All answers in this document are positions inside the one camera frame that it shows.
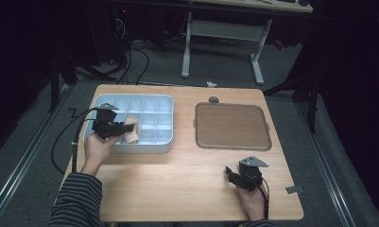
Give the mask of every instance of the light wood surface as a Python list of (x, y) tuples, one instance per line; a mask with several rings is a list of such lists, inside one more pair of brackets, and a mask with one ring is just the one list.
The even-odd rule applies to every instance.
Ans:
[(299, 4), (299, 0), (295, 3), (287, 3), (278, 1), (277, 5), (272, 5), (268, 2), (263, 2), (261, 0), (192, 0), (196, 3), (210, 3), (210, 4), (219, 4), (219, 5), (231, 5), (237, 7), (246, 7), (246, 8), (257, 8), (257, 9), (271, 9), (271, 10), (280, 10), (280, 11), (291, 11), (291, 12), (313, 12), (313, 8), (309, 5), (303, 7)]
[[(174, 100), (174, 136), (169, 152), (112, 154), (100, 168), (97, 178), (103, 183), (103, 221), (244, 220), (246, 216), (234, 185), (228, 182), (225, 166), (237, 172), (238, 161), (251, 155), (269, 164), (261, 171), (270, 190), (270, 218), (303, 217), (298, 195), (285, 190), (294, 183), (260, 90), (100, 85), (94, 100), (101, 94), (162, 94)], [(220, 103), (260, 106), (269, 124), (272, 148), (200, 148), (195, 139), (195, 107), (210, 96), (217, 96)], [(78, 143), (78, 170), (84, 163), (82, 138), (83, 133)]]

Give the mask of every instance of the white compartment box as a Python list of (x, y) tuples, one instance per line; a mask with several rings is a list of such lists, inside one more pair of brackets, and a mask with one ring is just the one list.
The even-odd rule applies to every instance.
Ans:
[[(141, 129), (137, 144), (127, 144), (125, 136), (115, 144), (112, 153), (166, 153), (171, 150), (174, 129), (174, 102), (167, 95), (104, 94), (95, 99), (93, 107), (109, 103), (118, 108), (114, 122), (123, 122), (133, 115)], [(89, 119), (95, 119), (96, 111)], [(83, 139), (93, 133), (93, 121), (88, 121)]]

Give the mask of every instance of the white desk leg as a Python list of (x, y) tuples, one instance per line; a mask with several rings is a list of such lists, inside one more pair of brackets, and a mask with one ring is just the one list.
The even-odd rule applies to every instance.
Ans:
[(189, 77), (190, 68), (190, 38), (192, 33), (192, 12), (188, 12), (188, 23), (186, 28), (186, 47), (183, 53), (182, 74), (183, 78)]
[(271, 27), (271, 23), (272, 23), (271, 19), (267, 20), (266, 25), (263, 29), (262, 37), (259, 41), (257, 51), (255, 54), (250, 55), (251, 65), (253, 66), (253, 73), (254, 73), (254, 76), (256, 77), (256, 83), (258, 85), (264, 84), (263, 75), (262, 75), (262, 72), (260, 71), (259, 58), (260, 58), (260, 54), (262, 53), (263, 46), (266, 42), (266, 38), (269, 32), (269, 28)]

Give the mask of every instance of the desk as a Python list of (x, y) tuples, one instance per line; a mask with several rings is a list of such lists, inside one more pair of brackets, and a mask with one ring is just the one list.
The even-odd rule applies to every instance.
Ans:
[[(283, 10), (291, 12), (308, 12), (311, 13), (313, 8), (310, 5), (302, 7), (298, 2), (286, 3), (277, 2), (272, 5), (263, 1), (254, 0), (192, 0), (193, 2), (228, 5), (244, 8), (257, 8), (269, 10)], [(182, 62), (182, 77), (189, 77), (190, 71), (190, 42), (192, 35), (210, 36), (217, 38), (228, 38), (236, 40), (254, 41), (258, 44), (255, 46), (255, 53), (250, 55), (250, 62), (253, 68), (253, 73), (256, 78), (256, 83), (259, 85), (264, 84), (262, 72), (260, 70), (259, 58), (262, 53), (264, 43), (272, 23), (272, 19), (267, 19), (264, 26), (244, 26), (239, 24), (229, 24), (220, 22), (211, 22), (204, 20), (192, 20), (192, 13), (188, 13), (188, 20), (186, 26), (186, 46), (183, 54)]]
[[(271, 219), (300, 219), (303, 211), (262, 91), (256, 89), (100, 85), (101, 94), (163, 94), (174, 100), (172, 148), (165, 154), (112, 154), (100, 168), (103, 221), (179, 221), (246, 219), (225, 166), (236, 170), (251, 155), (269, 164), (262, 168), (269, 185)], [(195, 140), (195, 106), (217, 96), (220, 103), (260, 106), (269, 124), (268, 151), (200, 148)], [(84, 163), (83, 131), (78, 142), (78, 169)]]

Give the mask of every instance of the lid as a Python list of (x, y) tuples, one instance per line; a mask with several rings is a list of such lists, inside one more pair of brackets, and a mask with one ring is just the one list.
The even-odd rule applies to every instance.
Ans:
[(271, 148), (264, 112), (255, 105), (199, 103), (196, 141), (202, 148)]

